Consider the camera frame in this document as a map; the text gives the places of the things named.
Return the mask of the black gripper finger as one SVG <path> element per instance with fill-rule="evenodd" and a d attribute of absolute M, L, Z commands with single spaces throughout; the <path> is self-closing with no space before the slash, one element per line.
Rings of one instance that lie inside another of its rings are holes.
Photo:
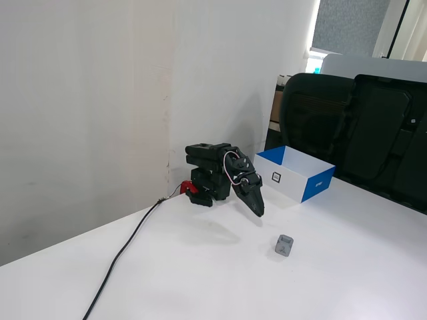
<path fill-rule="evenodd" d="M 236 191 L 236 195 L 238 196 L 238 198 L 243 201 L 251 210 L 250 208 L 250 204 L 251 204 L 251 200 L 250 200 L 250 192 L 249 193 L 242 193 L 239 191 Z"/>
<path fill-rule="evenodd" d="M 262 217 L 264 215 L 265 205 L 260 188 L 250 191 L 250 200 L 250 208 L 253 213 L 258 217 Z"/>

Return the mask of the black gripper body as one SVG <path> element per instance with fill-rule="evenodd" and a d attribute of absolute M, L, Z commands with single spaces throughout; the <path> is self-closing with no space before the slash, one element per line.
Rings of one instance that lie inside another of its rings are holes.
<path fill-rule="evenodd" d="M 262 177 L 255 171 L 234 176 L 233 183 L 238 197 L 261 197 Z"/>

